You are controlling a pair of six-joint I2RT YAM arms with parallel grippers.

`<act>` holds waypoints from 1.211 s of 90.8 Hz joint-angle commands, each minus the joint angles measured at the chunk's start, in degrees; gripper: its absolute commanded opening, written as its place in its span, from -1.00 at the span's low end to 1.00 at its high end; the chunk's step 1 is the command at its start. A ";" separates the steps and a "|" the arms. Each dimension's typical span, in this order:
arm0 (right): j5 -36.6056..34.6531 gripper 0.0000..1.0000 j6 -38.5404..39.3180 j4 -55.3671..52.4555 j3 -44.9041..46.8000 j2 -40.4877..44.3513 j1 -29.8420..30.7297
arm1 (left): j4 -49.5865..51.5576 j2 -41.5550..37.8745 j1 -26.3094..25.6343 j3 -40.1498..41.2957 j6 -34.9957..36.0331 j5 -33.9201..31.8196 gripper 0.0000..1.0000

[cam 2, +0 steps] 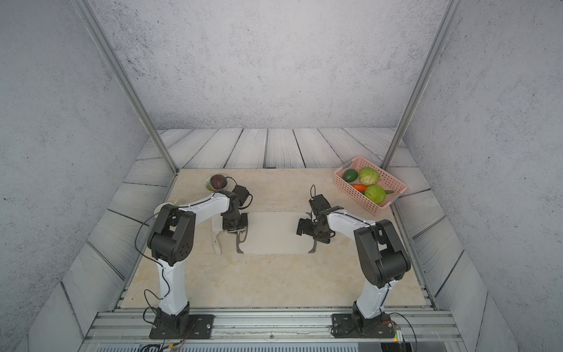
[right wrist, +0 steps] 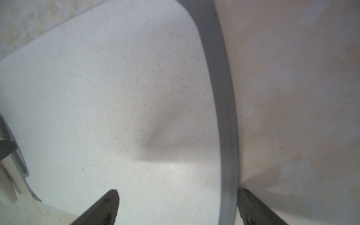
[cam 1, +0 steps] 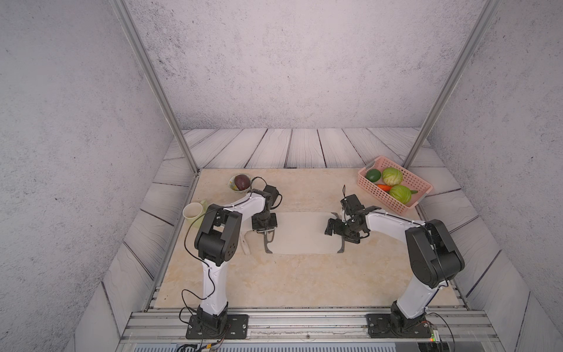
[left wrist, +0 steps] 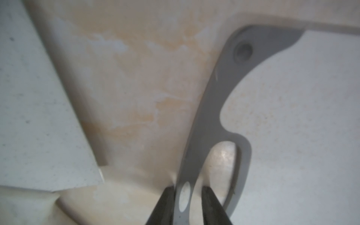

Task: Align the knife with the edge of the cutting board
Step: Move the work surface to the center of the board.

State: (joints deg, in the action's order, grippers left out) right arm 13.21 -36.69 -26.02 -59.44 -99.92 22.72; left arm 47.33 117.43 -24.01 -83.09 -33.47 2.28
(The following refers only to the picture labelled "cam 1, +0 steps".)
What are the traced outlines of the white grey-rimmed cutting board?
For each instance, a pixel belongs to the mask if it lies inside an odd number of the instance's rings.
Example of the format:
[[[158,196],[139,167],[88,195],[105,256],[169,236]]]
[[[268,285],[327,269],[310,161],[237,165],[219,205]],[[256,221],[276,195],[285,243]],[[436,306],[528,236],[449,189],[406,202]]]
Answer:
[[[335,215],[327,212],[276,213],[277,228],[268,234],[267,254],[329,255],[344,252],[345,242],[339,235],[327,236],[325,229]]]

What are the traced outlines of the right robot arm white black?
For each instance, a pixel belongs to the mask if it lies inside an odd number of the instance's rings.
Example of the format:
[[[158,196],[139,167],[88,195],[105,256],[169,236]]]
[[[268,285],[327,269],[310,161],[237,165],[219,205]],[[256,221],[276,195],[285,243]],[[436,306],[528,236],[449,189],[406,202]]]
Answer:
[[[460,250],[442,221],[414,221],[378,207],[356,211],[342,219],[335,215],[325,229],[327,236],[339,235],[356,244],[372,232],[384,233],[406,244],[413,277],[403,295],[391,305],[390,314],[367,316],[368,334],[429,336],[428,305],[439,290],[464,270],[466,264]]]

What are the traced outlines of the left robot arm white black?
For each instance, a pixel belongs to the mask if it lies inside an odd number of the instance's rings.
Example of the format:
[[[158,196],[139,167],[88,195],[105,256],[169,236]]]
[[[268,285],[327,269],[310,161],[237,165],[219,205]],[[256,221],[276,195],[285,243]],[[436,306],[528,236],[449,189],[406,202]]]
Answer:
[[[229,205],[212,204],[202,216],[202,224],[194,240],[197,254],[192,257],[202,263],[202,296],[196,311],[199,326],[220,334],[227,325],[227,272],[239,244],[241,228],[252,221],[257,232],[271,232],[277,227],[276,214],[271,210],[282,196],[277,191],[252,190]]]

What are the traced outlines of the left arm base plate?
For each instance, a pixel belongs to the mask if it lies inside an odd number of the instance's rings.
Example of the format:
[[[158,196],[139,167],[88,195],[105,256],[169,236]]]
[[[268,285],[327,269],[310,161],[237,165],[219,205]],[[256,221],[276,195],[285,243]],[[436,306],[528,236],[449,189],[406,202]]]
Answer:
[[[249,327],[248,315],[214,316],[204,313],[190,318],[187,340],[245,340]]]

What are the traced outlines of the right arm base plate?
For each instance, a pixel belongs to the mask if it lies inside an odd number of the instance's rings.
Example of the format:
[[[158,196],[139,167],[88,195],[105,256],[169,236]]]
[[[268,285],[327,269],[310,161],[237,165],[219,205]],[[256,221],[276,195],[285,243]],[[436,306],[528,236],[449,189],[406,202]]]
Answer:
[[[430,339],[433,330],[425,315],[407,319],[400,314],[368,314],[367,333],[371,338]]]

